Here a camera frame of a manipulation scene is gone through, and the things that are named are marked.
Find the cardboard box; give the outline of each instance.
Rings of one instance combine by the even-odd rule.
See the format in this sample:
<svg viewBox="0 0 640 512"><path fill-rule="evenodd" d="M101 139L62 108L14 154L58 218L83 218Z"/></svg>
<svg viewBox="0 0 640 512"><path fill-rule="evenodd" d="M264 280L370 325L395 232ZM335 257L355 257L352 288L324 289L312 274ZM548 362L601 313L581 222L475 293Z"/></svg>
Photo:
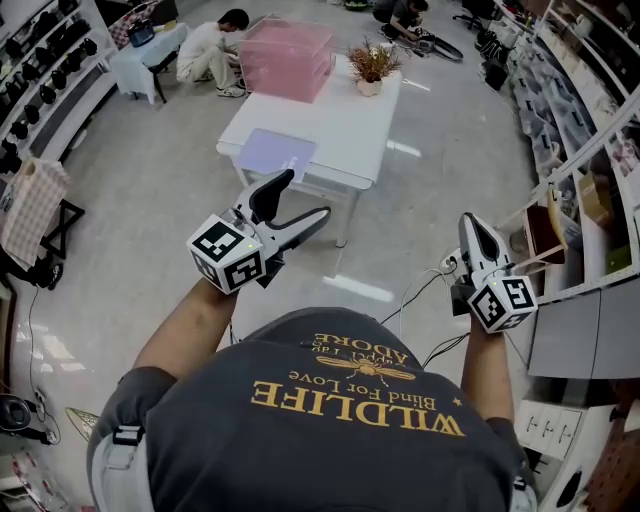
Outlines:
<svg viewBox="0 0 640 512"><path fill-rule="evenodd" d="M607 177L588 172L580 179L578 188L585 215L601 228L609 228L614 221L614 213Z"/></svg>

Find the glossy floor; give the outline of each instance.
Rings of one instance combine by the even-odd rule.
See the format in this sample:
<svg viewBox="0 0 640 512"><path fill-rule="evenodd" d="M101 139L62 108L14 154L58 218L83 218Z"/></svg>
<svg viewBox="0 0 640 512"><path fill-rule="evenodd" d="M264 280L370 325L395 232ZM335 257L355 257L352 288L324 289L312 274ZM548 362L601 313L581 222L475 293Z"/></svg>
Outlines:
<svg viewBox="0 0 640 512"><path fill-rule="evenodd" d="M380 181L362 196L347 246L334 245L334 219L289 255L267 290L252 286L243 292L234 315L239 337L305 306L345 306L384 318L420 272L457 246L463 212L495 222L526 200L532 188L528 146L508 87L497 93L479 77L475 32L451 19L460 4L431 4L426 27L463 51L464 63L402 55L405 83ZM263 0L260 12L249 0L211 2L184 19L196 26L231 5L252 16L272 11L329 23L337 51L364 34L382 40L370 13L317 0ZM215 145L242 100L217 97L212 84L178 85L172 74L161 75L161 81L166 105L154 108L114 94L65 162L74 180L70 199L87 215L71 234L62 281L54 292L41 291L33 308L33 380L47 394L62 431L61 444L43 449L42 457L78 503L90 500L85 441L65 407L101 411L142 345L198 277L185 240L208 215L229 207L241 188ZM281 204L280 217L286 219L322 201L289 192ZM27 314L34 290L24 283L17 287L12 374L16 391L26 397ZM397 318L387 325L398 332ZM468 320L452 318L445 286L436 281L406 309L402 336L423 359L437 343L466 329ZM530 325L513 333L525 357L529 335ZM464 347L429 369L459 382ZM511 348L509 360L519 400L526 372Z"/></svg>

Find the person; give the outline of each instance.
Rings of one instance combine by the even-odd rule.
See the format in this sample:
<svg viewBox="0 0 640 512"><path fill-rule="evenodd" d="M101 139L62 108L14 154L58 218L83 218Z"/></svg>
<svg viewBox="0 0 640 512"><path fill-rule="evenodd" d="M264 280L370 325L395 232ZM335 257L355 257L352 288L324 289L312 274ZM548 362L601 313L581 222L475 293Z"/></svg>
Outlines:
<svg viewBox="0 0 640 512"><path fill-rule="evenodd" d="M0 247L0 269L21 281L31 283L33 286L49 290L53 290L56 287L58 281L62 278L64 266L62 263L52 266L52 263L53 256L48 252L45 258L38 258L29 270L24 270Z"/></svg>
<svg viewBox="0 0 640 512"><path fill-rule="evenodd" d="M425 0L382 0L373 11L373 17L384 23L380 29L383 36L396 39L402 36L411 42L419 39L419 34L410 29L422 24L422 17L429 9Z"/></svg>
<svg viewBox="0 0 640 512"><path fill-rule="evenodd" d="M201 279L152 335L93 430L90 482L96 447L141 426L156 512L509 509L526 464L502 335L472 322L459 389L342 308L217 350L236 300Z"/></svg>
<svg viewBox="0 0 640 512"><path fill-rule="evenodd" d="M244 96L243 84L231 66L236 54L225 46L224 34L246 30L248 26L249 15L242 9L231 9L217 22L210 21L197 27L178 52L178 80L187 83L215 80L218 96Z"/></svg>

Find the purple folder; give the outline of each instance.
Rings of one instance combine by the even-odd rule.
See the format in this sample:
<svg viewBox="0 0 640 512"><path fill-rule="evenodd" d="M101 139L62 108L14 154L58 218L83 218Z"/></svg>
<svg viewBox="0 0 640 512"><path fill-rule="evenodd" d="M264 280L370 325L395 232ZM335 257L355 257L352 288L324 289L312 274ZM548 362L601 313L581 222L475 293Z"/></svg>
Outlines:
<svg viewBox="0 0 640 512"><path fill-rule="evenodd" d="M236 165L260 174L293 169L293 181L299 183L315 150L315 142L256 128L242 147Z"/></svg>

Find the shoulder strap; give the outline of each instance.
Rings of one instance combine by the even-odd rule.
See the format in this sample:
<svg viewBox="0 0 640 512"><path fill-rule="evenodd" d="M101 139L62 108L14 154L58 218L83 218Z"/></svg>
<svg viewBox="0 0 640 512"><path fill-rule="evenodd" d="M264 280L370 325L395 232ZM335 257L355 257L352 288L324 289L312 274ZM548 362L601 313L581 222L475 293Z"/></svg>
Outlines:
<svg viewBox="0 0 640 512"><path fill-rule="evenodd" d="M527 485L522 477L516 477L513 482L511 506L509 512L537 512L538 500L536 493L530 485Z"/></svg>
<svg viewBox="0 0 640 512"><path fill-rule="evenodd" d="M100 442L93 455L91 487L100 512L154 512L142 427L118 427Z"/></svg>

